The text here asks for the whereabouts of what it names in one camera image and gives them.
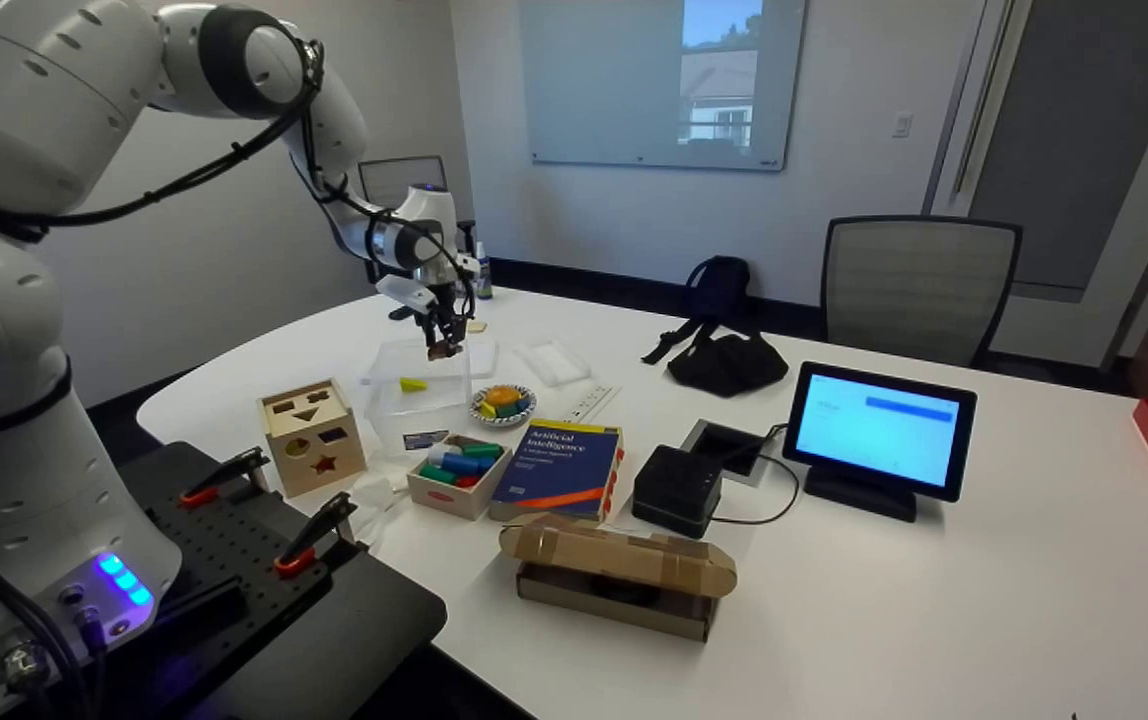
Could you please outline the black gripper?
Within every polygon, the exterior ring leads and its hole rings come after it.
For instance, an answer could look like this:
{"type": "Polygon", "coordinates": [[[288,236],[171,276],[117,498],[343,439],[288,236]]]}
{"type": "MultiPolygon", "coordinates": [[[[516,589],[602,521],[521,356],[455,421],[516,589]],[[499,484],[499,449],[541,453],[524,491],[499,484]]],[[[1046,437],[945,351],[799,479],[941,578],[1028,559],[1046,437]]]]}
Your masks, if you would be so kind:
{"type": "Polygon", "coordinates": [[[419,276],[388,279],[390,319],[413,319],[423,330],[428,359],[446,359],[469,336],[474,312],[458,282],[434,282],[419,276]]]}

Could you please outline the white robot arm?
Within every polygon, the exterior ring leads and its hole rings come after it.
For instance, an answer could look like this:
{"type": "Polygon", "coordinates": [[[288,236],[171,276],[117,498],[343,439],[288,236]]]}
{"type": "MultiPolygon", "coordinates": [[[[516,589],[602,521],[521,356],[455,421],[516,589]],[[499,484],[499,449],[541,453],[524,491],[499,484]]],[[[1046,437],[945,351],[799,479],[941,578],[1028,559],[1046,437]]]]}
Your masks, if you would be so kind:
{"type": "Polygon", "coordinates": [[[281,146],[334,242],[380,268],[442,356],[470,319],[469,265],[428,192],[350,188],[365,110],[325,45],[228,0],[0,0],[0,657],[84,662],[61,617],[81,589],[124,642],[161,611],[178,549],[89,421],[73,301],[41,242],[118,224],[281,146]]]}

